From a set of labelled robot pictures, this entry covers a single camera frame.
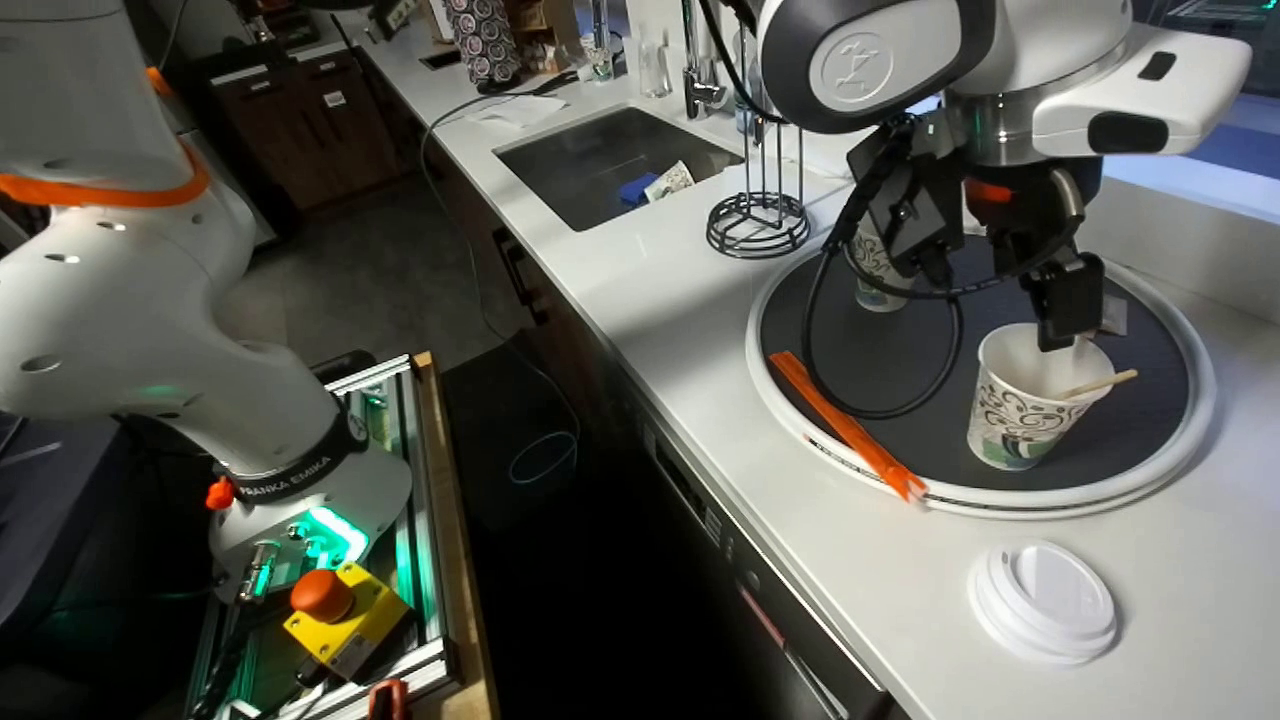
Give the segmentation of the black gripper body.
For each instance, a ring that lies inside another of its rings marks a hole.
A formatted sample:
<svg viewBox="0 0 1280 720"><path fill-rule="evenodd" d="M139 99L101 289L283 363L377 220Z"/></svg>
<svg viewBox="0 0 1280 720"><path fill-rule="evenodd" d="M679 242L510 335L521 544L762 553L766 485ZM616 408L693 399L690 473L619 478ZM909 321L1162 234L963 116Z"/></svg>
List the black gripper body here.
<svg viewBox="0 0 1280 720"><path fill-rule="evenodd" d="M973 297L1020 279L1034 297L1102 297L1103 263L1078 247L1098 159L986 167L923 128L876 128L848 154L860 230L845 263L883 297Z"/></svg>

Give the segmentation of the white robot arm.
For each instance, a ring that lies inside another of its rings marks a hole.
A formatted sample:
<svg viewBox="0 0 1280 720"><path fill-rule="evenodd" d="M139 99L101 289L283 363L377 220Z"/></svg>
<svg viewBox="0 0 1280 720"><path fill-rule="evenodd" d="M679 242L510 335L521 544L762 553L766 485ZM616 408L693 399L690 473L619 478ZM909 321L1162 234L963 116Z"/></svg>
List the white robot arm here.
<svg viewBox="0 0 1280 720"><path fill-rule="evenodd" d="M1124 0L766 0L766 98L811 131L936 98L973 172L1197 148L1250 47ZM248 261L243 200L169 128L119 0L0 0L0 188L48 230L0 263L0 408L152 416L232 478L211 556L243 571L306 518L383 535L412 492L283 348L211 321Z"/></svg>

